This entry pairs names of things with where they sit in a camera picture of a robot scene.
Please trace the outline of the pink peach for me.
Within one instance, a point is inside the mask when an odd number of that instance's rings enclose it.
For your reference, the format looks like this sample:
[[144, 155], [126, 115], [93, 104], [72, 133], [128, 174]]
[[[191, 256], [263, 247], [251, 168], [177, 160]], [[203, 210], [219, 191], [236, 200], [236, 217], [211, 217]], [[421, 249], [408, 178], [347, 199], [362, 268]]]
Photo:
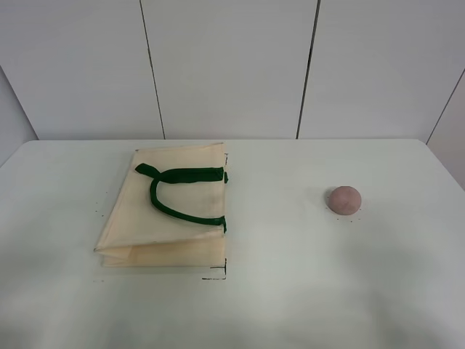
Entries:
[[336, 214], [353, 215], [361, 208], [362, 196], [351, 186], [339, 186], [329, 193], [326, 203]]

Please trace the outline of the cream linen bag green handles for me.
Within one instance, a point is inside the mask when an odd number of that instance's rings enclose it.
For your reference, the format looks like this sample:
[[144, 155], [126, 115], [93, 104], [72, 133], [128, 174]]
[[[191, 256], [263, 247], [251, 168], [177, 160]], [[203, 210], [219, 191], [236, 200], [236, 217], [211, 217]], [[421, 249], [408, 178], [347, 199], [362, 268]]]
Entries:
[[[107, 268], [225, 264], [225, 146], [139, 149], [94, 251]], [[153, 182], [175, 169], [217, 169], [210, 182]]]

